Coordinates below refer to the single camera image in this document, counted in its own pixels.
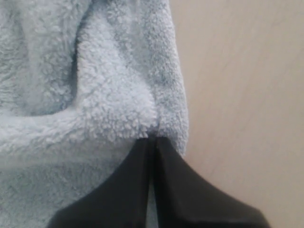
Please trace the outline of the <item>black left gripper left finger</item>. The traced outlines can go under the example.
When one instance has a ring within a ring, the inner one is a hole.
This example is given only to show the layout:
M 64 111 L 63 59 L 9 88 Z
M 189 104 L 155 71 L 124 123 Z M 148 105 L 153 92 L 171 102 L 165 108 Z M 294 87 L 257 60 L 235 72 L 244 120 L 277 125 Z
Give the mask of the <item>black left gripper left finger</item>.
M 106 181 L 59 210 L 49 228 L 144 228 L 150 180 L 148 139 L 135 142 Z

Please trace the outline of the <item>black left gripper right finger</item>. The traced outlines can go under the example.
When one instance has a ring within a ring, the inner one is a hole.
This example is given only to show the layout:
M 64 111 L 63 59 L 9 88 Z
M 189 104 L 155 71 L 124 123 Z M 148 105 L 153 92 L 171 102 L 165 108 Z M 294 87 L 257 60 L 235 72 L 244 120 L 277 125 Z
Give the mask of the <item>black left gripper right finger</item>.
M 170 140 L 156 139 L 154 190 L 161 228 L 268 228 L 264 215 L 200 177 Z

